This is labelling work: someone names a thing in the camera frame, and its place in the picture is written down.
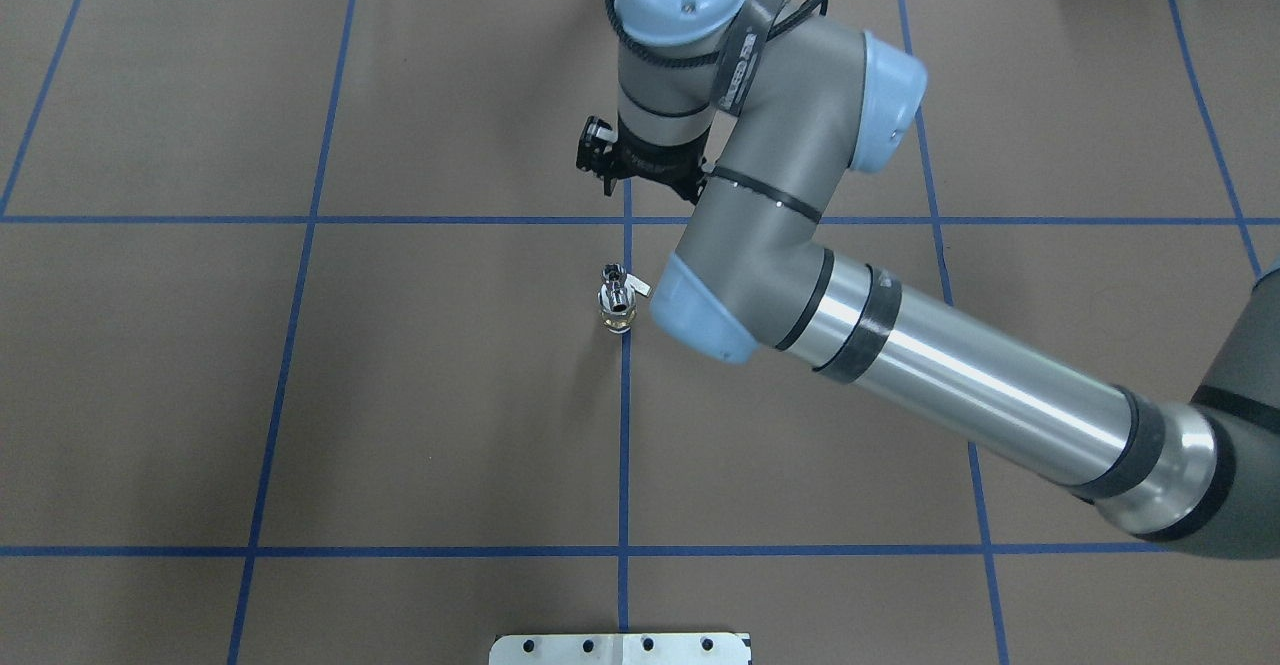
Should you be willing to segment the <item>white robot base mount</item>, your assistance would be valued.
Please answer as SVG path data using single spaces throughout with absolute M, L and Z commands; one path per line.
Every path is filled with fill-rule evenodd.
M 732 632 L 509 634 L 489 664 L 753 664 L 751 639 Z

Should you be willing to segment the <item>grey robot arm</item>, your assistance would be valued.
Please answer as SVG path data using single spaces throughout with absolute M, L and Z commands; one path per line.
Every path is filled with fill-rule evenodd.
M 694 205 L 652 292 L 673 340 L 741 364 L 760 347 L 854 382 L 1094 506 L 1161 549 L 1277 556 L 1277 269 L 1190 402 L 1098 381 L 831 249 L 844 170 L 876 171 L 918 121 L 924 65 L 820 15 L 826 0 L 604 0 L 618 124 L 579 168 Z

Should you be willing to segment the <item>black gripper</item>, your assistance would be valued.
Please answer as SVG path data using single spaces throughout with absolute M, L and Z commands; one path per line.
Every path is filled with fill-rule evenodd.
M 598 115 L 584 123 L 576 150 L 576 168 L 596 176 L 602 192 L 612 197 L 622 179 L 641 178 L 666 185 L 686 203 L 698 205 L 707 185 L 704 170 L 709 130 L 686 145 L 650 145 L 626 127 L 612 127 Z

